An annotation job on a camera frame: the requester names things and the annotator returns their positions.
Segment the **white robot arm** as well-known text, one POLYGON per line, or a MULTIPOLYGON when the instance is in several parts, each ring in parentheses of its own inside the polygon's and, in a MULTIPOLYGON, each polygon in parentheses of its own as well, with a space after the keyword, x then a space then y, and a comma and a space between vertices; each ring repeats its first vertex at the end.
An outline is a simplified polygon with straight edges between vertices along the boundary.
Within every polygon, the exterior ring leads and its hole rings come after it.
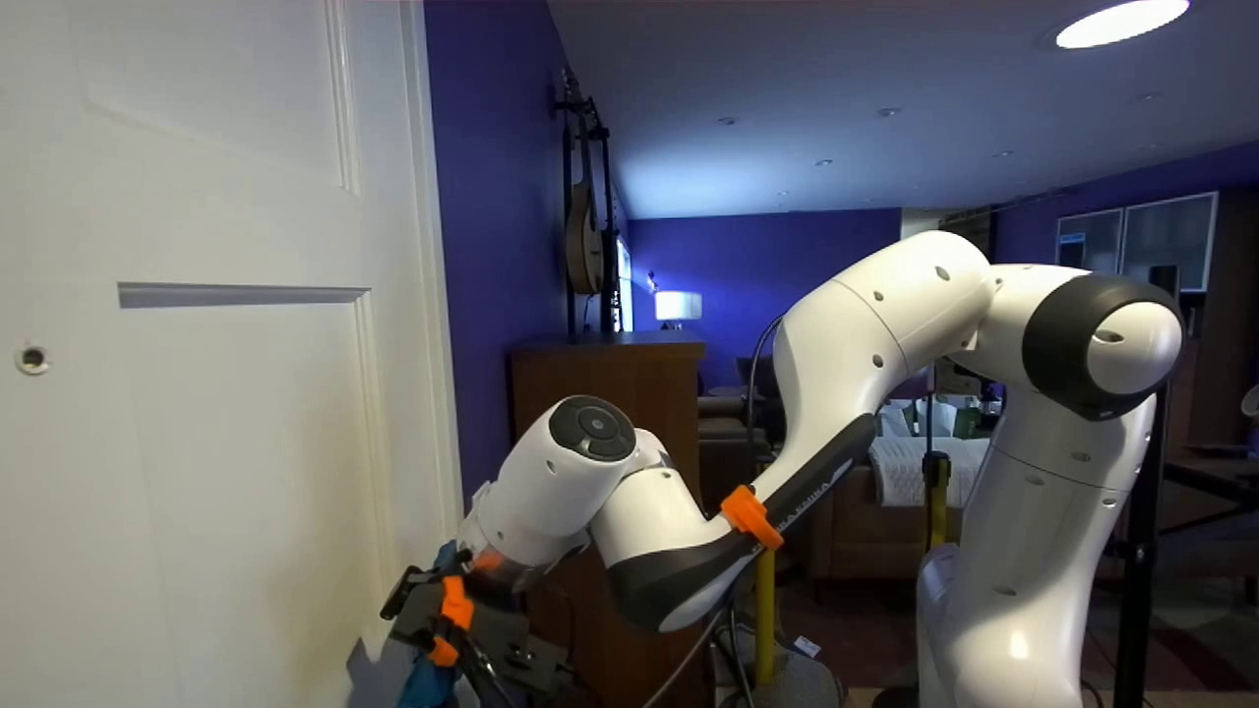
POLYGON ((1002 388, 974 475, 921 455, 916 708, 1084 708, 1090 579, 1135 491, 1185 327, 1168 291, 1061 263, 997 263, 955 232, 897 238, 776 323, 786 416, 762 472, 706 508, 667 444, 595 392, 549 405, 462 532, 382 607, 418 668, 397 708, 509 708, 563 651, 515 597, 604 559, 622 618, 709 620, 739 574, 871 451, 890 392, 949 363, 1002 388))

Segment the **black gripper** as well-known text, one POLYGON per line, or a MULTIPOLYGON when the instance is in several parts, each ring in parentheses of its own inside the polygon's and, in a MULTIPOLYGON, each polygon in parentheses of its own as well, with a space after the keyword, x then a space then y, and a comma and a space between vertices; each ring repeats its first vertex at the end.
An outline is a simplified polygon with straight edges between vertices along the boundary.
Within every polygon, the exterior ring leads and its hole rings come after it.
POLYGON ((541 638, 515 597, 477 583, 457 542, 403 570, 382 620, 411 662, 394 708, 554 708, 576 685, 568 650, 541 638))

